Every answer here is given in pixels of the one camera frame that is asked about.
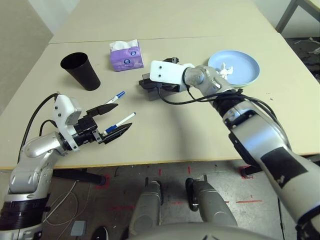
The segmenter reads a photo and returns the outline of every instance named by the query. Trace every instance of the table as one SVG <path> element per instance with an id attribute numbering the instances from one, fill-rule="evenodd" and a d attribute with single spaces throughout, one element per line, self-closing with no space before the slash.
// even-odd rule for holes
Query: table
<path id="1" fill-rule="evenodd" d="M 85 168 L 183 161 L 239 159 L 228 139 L 228 130 L 219 114 L 208 103 L 173 106 L 159 100 L 148 101 L 138 85 L 148 73 L 152 60 L 178 57 L 182 63 L 206 64 L 211 54 L 225 49 L 239 50 L 254 57 L 260 65 L 256 82 L 244 88 L 246 95 L 259 98 L 276 112 L 297 154 L 320 152 L 320 85 L 279 33 L 242 37 L 191 37 L 140 40 L 144 68 L 114 72 L 109 64 L 109 43 L 81 42 L 50 44 L 24 80 L 0 117 L 0 169 L 12 169 L 29 118 L 49 94 L 59 91 L 77 98 L 84 110 L 103 104 L 125 91 L 119 106 L 95 117 L 98 129 L 115 124 L 132 112 L 131 128 L 107 145 L 81 146 L 60 159 L 57 168 Z M 87 53 L 101 80 L 95 91 L 84 90 L 60 61 L 69 53 Z M 196 97 L 200 93 L 192 89 Z M 171 101 L 190 99 L 186 92 L 168 97 Z M 30 130 L 36 137 L 40 124 L 52 116 L 53 103 L 39 112 Z M 46 125 L 43 133 L 54 131 Z"/>
<path id="2" fill-rule="evenodd" d="M 277 32 L 282 33 L 298 6 L 320 22 L 320 0 L 291 0 L 275 27 Z"/>
<path id="3" fill-rule="evenodd" d="M 50 43 L 275 32 L 250 0 L 81 0 Z"/>

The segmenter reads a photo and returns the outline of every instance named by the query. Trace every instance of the floor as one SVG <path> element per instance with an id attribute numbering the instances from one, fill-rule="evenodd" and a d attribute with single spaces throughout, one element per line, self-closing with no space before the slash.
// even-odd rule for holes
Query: floor
<path id="1" fill-rule="evenodd" d="M 70 195 L 49 220 L 52 224 L 65 222 L 72 218 L 76 209 L 80 213 L 87 202 L 83 213 L 75 219 L 86 221 L 85 235 L 79 236 L 77 240 L 90 240 L 94 230 L 101 225 L 106 226 L 110 240 L 120 240 L 148 177 L 149 181 L 159 180 L 163 185 L 162 224 L 202 222 L 199 212 L 189 210 L 185 180 L 190 177 L 203 179 L 206 174 L 208 182 L 227 202 L 239 227 L 282 239 L 277 196 L 266 175 L 262 172 L 248 179 L 242 178 L 239 169 L 243 166 L 246 166 L 244 161 L 234 160 L 91 168 L 91 173 L 106 176 L 107 183 L 99 187 L 78 182 L 72 191 L 76 195 L 78 208 L 75 198 Z M 68 192 L 73 183 L 72 180 L 53 178 L 48 205 L 62 193 Z M 284 207 L 281 212 L 285 239 L 297 239 L 293 220 Z M 60 239 L 76 239 L 70 236 L 72 224 L 73 221 Z M 43 239 L 56 240 L 66 225 L 52 226 L 45 223 Z"/>

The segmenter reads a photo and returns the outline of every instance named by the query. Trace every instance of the blue marker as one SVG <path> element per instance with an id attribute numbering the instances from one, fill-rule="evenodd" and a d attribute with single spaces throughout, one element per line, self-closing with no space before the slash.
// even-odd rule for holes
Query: blue marker
<path id="1" fill-rule="evenodd" d="M 122 91 L 120 93 L 118 93 L 117 95 L 115 95 L 113 98 L 111 98 L 109 101 L 107 101 L 105 104 L 113 104 L 116 100 L 118 100 L 119 98 L 121 98 L 123 95 L 125 95 L 125 92 Z"/>
<path id="2" fill-rule="evenodd" d="M 106 134 L 110 133 L 113 129 L 116 129 L 116 128 L 119 127 L 121 124 L 123 124 L 125 121 L 128 121 L 130 118 L 132 118 L 132 117 L 135 116 L 135 115 L 136 115 L 135 112 L 132 113 L 132 114 L 130 114 L 130 115 L 127 116 L 125 119 L 121 120 L 121 121 L 118 122 L 117 124 L 115 124 L 115 125 L 109 127 L 108 129 L 106 129 L 106 130 L 103 132 L 103 134 L 106 135 Z"/>

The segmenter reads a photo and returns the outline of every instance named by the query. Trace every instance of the black cable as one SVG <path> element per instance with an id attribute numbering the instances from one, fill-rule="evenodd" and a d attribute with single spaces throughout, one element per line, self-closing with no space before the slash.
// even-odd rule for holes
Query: black cable
<path id="1" fill-rule="evenodd" d="M 51 120 L 51 119 L 45 120 L 45 121 L 41 124 L 41 126 L 40 126 L 39 137 L 42 136 L 42 130 L 43 130 L 44 125 L 45 125 L 46 123 L 51 123 L 53 126 L 57 127 L 57 124 L 56 124 L 55 121 L 53 121 L 53 120 Z"/>
<path id="2" fill-rule="evenodd" d="M 280 216 L 280 227 L 281 227 L 281 231 L 282 231 L 282 238 L 283 240 L 286 240 L 286 236 L 285 236 L 285 225 L 282 219 L 282 212 L 281 212 L 281 204 L 280 204 L 280 199 L 278 198 L 278 209 L 279 209 L 279 216 Z"/>
<path id="3" fill-rule="evenodd" d="M 219 96 L 219 100 L 227 100 L 227 99 L 228 100 L 243 100 L 243 99 L 247 99 L 247 100 L 253 102 L 254 104 L 256 104 L 258 107 L 260 107 L 279 126 L 279 128 L 282 129 L 284 137 L 286 138 L 286 141 L 287 141 L 287 146 L 288 146 L 289 149 L 291 149 L 291 145 L 290 145 L 288 136 L 287 136 L 284 128 L 282 127 L 282 125 L 278 121 L 275 112 L 264 101 L 261 101 L 260 99 L 257 99 L 257 98 L 254 98 L 254 97 L 243 95 L 242 94 L 243 90 L 241 88 L 239 88 L 237 92 L 225 91 L 225 92 L 220 92 L 220 93 L 215 93 L 215 94 L 203 96 L 203 97 L 200 97 L 200 98 L 194 98 L 194 96 L 189 91 L 189 88 L 190 88 L 190 86 L 186 85 L 187 92 L 192 97 L 193 100 L 182 101 L 182 102 L 169 101 L 169 100 L 164 98 L 164 96 L 161 93 L 160 88 L 158 88 L 157 91 L 158 91 L 159 97 L 165 103 L 171 104 L 171 105 L 184 105 L 184 104 L 191 104 L 191 103 L 195 103 L 195 102 L 207 103 L 207 102 L 212 102 L 214 100 L 214 99 L 208 99 L 208 98 L 213 98 L 213 97 L 218 97 L 218 96 Z"/>
<path id="4" fill-rule="evenodd" d="M 161 100 L 164 101 L 165 103 L 171 104 L 171 105 L 192 104 L 192 103 L 200 102 L 200 100 L 205 100 L 206 102 L 209 102 L 209 100 L 206 100 L 206 99 L 217 97 L 217 96 L 222 96 L 222 95 L 224 95 L 224 96 L 227 96 L 227 95 L 232 96 L 232 95 L 238 94 L 237 92 L 225 91 L 225 92 L 219 92 L 219 93 L 215 93 L 215 94 L 210 94 L 208 96 L 199 97 L 199 98 L 196 98 L 196 99 L 193 99 L 193 100 L 189 100 L 189 101 L 174 102 L 174 101 L 169 101 L 169 100 L 165 99 L 164 96 L 162 95 L 159 87 L 157 88 L 157 91 L 158 91 L 158 95 L 161 98 Z"/>
<path id="5" fill-rule="evenodd" d="M 31 128 L 31 125 L 32 125 L 32 122 L 34 121 L 37 113 L 39 112 L 39 110 L 42 108 L 43 105 L 45 105 L 46 102 L 48 102 L 50 99 L 52 98 L 57 98 L 59 94 L 58 93 L 53 93 L 51 95 L 49 95 L 46 99 L 44 99 L 40 105 L 35 109 L 35 111 L 33 112 L 30 120 L 29 120 L 29 123 L 28 125 L 26 126 L 26 129 L 25 129 L 25 132 L 24 132 L 24 135 L 23 135 L 23 138 L 22 138 L 22 142 L 21 142 L 21 146 L 20 146 L 20 149 L 19 149 L 19 155 L 18 155 L 18 163 L 19 163 L 19 160 L 20 160 L 20 151 L 22 149 L 22 147 L 26 144 L 26 141 L 27 141 L 27 137 L 28 137 L 28 133 L 30 131 L 30 128 Z"/>

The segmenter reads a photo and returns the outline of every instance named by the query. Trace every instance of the purple tissue box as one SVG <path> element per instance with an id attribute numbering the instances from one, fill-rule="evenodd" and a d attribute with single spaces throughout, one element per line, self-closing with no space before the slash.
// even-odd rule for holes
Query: purple tissue box
<path id="1" fill-rule="evenodd" d="M 111 51 L 110 61 L 116 72 L 144 67 L 139 46 Z"/>

